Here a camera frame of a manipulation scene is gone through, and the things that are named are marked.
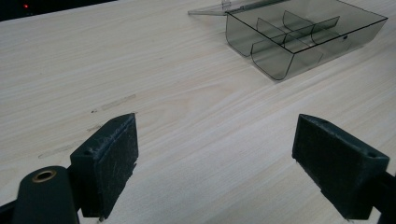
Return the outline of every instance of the textured black pad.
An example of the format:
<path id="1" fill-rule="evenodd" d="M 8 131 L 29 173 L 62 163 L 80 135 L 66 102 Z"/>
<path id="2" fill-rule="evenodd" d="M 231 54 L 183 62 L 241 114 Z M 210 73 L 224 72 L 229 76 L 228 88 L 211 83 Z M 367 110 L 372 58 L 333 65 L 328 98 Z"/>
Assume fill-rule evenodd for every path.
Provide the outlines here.
<path id="1" fill-rule="evenodd" d="M 367 219 L 372 184 L 386 172 L 389 157 L 329 121 L 300 115 L 292 157 L 347 219 Z"/>
<path id="2" fill-rule="evenodd" d="M 134 114 L 108 121 L 70 156 L 84 217 L 108 218 L 138 157 Z"/>

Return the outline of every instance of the table surface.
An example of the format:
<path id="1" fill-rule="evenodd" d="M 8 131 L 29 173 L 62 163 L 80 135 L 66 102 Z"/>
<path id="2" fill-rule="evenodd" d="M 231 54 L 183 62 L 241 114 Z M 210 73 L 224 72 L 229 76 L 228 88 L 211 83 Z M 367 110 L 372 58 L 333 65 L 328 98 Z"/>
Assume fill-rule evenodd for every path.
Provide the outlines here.
<path id="1" fill-rule="evenodd" d="M 140 158 L 105 223 L 347 223 L 291 157 L 303 113 L 389 155 L 396 172 L 396 2 L 347 2 L 389 20 L 363 48 L 283 82 L 230 48 L 225 17 L 187 14 L 219 0 L 0 22 L 0 204 L 135 112 Z"/>

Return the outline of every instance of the screw hole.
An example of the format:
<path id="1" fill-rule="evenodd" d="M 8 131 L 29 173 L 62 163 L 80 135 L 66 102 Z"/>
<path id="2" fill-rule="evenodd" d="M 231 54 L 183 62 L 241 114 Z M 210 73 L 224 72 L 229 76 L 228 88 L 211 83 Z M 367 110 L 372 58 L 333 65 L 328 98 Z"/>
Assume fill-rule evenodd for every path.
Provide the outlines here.
<path id="1" fill-rule="evenodd" d="M 43 171 L 33 177 L 33 182 L 42 183 L 52 179 L 54 176 L 56 176 L 56 171 L 54 170 Z"/>

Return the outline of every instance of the light wood grain surface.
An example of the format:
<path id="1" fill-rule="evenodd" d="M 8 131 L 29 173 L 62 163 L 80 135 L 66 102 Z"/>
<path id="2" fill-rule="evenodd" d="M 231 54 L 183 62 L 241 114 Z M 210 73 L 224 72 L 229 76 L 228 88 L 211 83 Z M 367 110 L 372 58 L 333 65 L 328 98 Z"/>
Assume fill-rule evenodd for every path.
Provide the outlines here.
<path id="1" fill-rule="evenodd" d="M 187 15 L 218 2 L 120 0 L 0 22 L 0 204 L 135 112 L 140 158 L 105 223 L 347 223 L 291 158 L 296 122 L 333 122 L 396 173 L 396 2 L 349 0 L 389 17 L 378 36 L 284 82 L 230 48 L 224 17 Z"/>

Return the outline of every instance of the organizer compartment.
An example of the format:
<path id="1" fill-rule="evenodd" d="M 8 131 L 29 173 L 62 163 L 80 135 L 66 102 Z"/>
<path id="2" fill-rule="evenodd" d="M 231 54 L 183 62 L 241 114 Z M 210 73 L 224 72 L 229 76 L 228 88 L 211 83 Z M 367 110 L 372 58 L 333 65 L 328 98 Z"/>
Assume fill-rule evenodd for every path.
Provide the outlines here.
<path id="1" fill-rule="evenodd" d="M 387 19 L 338 0 L 293 0 L 228 12 L 226 37 L 281 80 L 370 42 Z"/>

